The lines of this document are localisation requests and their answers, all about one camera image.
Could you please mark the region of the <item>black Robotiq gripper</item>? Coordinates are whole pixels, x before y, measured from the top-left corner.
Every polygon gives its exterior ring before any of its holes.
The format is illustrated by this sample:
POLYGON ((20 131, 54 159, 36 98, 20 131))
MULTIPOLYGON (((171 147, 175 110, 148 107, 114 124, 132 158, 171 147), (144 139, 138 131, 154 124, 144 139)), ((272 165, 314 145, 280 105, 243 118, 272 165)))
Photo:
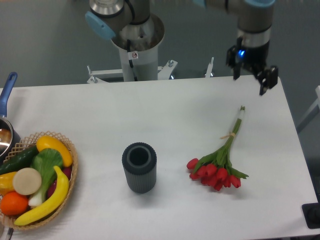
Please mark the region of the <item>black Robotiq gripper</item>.
POLYGON ((266 67, 269 45, 269 41, 258 47, 244 47, 237 43, 226 53, 225 64, 232 69, 233 79, 237 80, 240 77, 241 69, 250 72, 260 84, 260 96, 278 83, 279 68, 276 65, 266 67))

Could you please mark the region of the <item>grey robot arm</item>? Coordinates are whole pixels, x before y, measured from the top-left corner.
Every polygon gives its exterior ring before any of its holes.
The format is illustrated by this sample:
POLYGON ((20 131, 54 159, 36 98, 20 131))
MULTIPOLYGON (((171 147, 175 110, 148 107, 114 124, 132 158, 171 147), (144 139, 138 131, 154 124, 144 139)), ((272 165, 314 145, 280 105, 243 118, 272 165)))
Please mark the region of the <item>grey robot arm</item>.
MULTIPOLYGON (((199 0, 204 8, 224 10, 237 17, 237 39, 227 50, 226 65, 233 79, 250 72, 263 95, 278 82, 278 68, 266 63, 273 23, 272 0, 199 0)), ((161 19, 151 13, 148 0, 91 0, 85 14, 88 26, 118 48, 126 82, 160 80, 158 48, 165 36, 161 19)))

